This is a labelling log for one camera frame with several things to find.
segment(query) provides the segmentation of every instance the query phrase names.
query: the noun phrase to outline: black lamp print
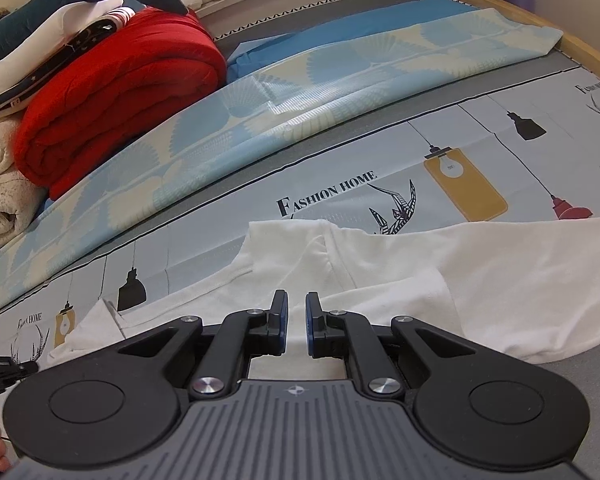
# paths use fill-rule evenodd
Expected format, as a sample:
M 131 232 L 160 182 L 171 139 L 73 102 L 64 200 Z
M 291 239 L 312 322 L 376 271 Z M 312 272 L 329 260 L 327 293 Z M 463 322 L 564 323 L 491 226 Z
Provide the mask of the black lamp print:
M 533 119 L 523 119 L 513 112 L 507 112 L 507 115 L 515 123 L 518 135 L 525 140 L 534 140 L 546 133 L 546 130 Z
M 131 270 L 126 274 L 126 283 L 118 289 L 118 312 L 123 312 L 146 301 L 146 289 L 138 280 L 136 264 L 136 245 Z

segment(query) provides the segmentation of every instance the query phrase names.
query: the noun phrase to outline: light blue patterned sheet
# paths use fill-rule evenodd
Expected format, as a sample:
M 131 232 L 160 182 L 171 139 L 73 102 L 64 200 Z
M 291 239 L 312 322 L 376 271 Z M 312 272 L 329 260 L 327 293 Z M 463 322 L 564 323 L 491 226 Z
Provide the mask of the light blue patterned sheet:
M 344 16 L 301 32 L 270 38 L 234 60 L 227 60 L 226 80 L 232 83 L 256 70 L 316 46 L 355 40 L 472 10 L 476 8 L 453 0 L 416 0 Z
M 290 144 L 437 86 L 547 54 L 562 33 L 494 9 L 319 46 L 167 120 L 0 250 L 0 307 L 155 212 Z

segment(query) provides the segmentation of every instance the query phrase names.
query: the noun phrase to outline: gray ribbed surface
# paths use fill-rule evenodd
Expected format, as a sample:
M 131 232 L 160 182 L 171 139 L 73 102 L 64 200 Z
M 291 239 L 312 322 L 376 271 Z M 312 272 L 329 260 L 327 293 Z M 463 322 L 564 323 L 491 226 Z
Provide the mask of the gray ribbed surface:
M 297 386 L 304 388 L 299 395 Z M 532 473 L 475 470 L 431 447 L 394 402 L 349 381 L 244 381 L 228 399 L 192 406 L 160 447 L 91 472 L 29 459 L 5 480 L 575 480 L 570 466 Z

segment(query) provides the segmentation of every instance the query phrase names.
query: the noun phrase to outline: red lamp print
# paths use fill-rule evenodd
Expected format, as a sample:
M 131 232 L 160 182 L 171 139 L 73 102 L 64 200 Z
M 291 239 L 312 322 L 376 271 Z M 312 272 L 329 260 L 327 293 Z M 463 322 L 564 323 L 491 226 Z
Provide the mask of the red lamp print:
M 574 207 L 566 200 L 551 195 L 554 201 L 554 212 L 558 220 L 580 220 L 593 216 L 591 209 L 586 207 Z

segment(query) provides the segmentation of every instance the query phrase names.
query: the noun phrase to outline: bed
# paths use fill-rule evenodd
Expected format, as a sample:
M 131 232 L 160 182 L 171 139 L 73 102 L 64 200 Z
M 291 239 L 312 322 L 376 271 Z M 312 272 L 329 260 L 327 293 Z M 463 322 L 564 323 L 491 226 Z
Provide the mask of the bed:
M 295 0 L 293 9 L 278 0 L 274 12 L 270 4 L 275 0 L 264 1 L 253 0 L 247 13 L 258 15 L 265 8 L 267 14 L 241 25 L 224 9 L 201 13 L 226 57 L 248 41 L 422 0 Z M 514 22 L 548 25 L 500 0 L 455 1 L 497 9 Z M 169 188 L 165 181 L 154 186 L 142 173 L 123 175 L 128 181 L 141 177 L 130 191 L 134 200 L 156 192 L 168 196 L 160 198 L 160 207 L 141 208 L 137 220 L 127 219 L 128 228 L 107 234 L 104 241 L 92 240 L 95 246 L 88 254 L 85 244 L 82 254 L 72 253 L 69 245 L 43 253 L 54 264 L 33 279 L 36 264 L 29 258 L 36 239 L 56 234 L 62 225 L 52 210 L 45 212 L 30 232 L 0 252 L 0 354 L 37 359 L 44 367 L 48 352 L 99 297 L 129 310 L 211 275 L 237 254 L 249 221 L 325 218 L 344 227 L 393 234 L 464 221 L 600 216 L 600 164 L 582 162 L 583 157 L 600 160 L 600 54 L 568 34 L 558 48 L 445 80 L 408 98 L 378 101 L 335 125 L 326 123 L 299 142 L 274 146 L 266 156 L 256 154 L 230 174 L 212 173 L 199 189 L 190 187 L 190 174 L 184 176 L 186 189 Z M 169 120 L 160 128 L 172 134 L 177 124 Z M 159 144 L 161 137 L 154 137 Z M 165 138 L 173 142 L 174 137 Z M 529 140 L 534 140 L 533 149 Z M 178 149 L 184 150 L 187 141 L 180 142 L 184 144 Z M 222 153 L 226 145 L 218 140 L 208 148 Z M 138 163 L 153 154 L 133 144 L 119 156 Z M 460 162 L 474 193 L 491 198 L 488 208 L 448 185 L 446 172 L 453 171 L 445 169 L 449 160 Z M 175 164 L 170 168 L 181 171 Z M 107 178 L 110 186 L 120 184 Z M 88 218 L 87 231 L 105 221 L 94 198 L 102 188 L 91 186 L 64 200 L 73 201 L 70 211 L 79 209 L 80 200 L 91 201 L 78 215 Z M 392 216 L 398 197 L 413 205 L 403 218 Z M 15 258 L 22 266 L 29 262 L 27 270 L 13 267 Z M 122 290 L 138 288 L 138 283 L 142 301 L 120 305 Z M 600 478 L 600 346 L 545 366 L 587 396 L 592 429 L 576 463 Z

